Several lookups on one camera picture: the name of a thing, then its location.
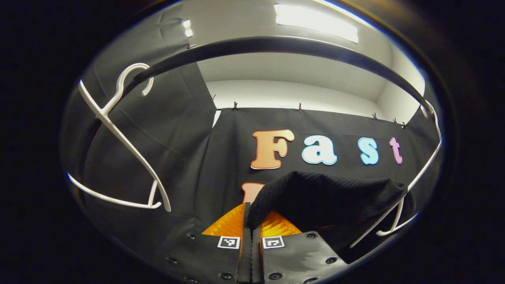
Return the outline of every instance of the black metal bar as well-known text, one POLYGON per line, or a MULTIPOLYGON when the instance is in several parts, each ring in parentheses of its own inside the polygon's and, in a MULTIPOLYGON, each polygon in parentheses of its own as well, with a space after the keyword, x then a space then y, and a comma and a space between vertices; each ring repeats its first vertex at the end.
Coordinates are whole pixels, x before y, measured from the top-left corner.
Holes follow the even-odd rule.
POLYGON ((418 101, 426 111, 430 108, 423 96, 403 77, 384 64, 343 46, 315 39, 293 36, 253 36, 212 42, 166 58, 137 74, 125 89, 129 93, 147 79, 177 67, 226 55, 245 53, 293 53, 328 58, 368 70, 402 88, 418 101))

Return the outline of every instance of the white wall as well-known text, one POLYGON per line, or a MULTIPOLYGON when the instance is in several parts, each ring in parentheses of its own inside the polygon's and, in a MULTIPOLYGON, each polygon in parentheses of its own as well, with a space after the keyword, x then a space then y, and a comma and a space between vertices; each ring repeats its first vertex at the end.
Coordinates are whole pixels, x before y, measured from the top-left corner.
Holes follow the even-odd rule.
POLYGON ((217 108, 289 108, 318 110, 372 117, 384 117, 379 106, 372 101, 344 92, 282 81, 226 80, 206 82, 217 108))
MULTIPOLYGON (((392 50, 392 70, 407 80, 421 95, 424 95, 423 75, 394 44, 392 44, 392 50)), ((419 107, 419 103, 412 96, 391 82, 386 83, 377 104, 384 114, 384 116, 378 117, 379 119, 392 121, 393 118, 396 118, 399 123, 402 121, 407 123, 419 107)))

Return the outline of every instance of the pink letter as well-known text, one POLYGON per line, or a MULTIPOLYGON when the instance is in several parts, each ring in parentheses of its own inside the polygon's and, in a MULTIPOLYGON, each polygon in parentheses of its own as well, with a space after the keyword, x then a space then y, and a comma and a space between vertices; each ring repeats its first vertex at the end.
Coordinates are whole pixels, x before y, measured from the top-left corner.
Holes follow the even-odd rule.
POLYGON ((396 163, 398 165, 401 165, 401 163, 403 162, 403 158, 400 156, 400 151, 398 149, 400 149, 400 144, 398 142, 396 142, 396 139, 393 137, 391 138, 391 141, 389 141, 389 145, 391 147, 393 147, 393 154, 394 154, 394 159, 396 160, 396 163))

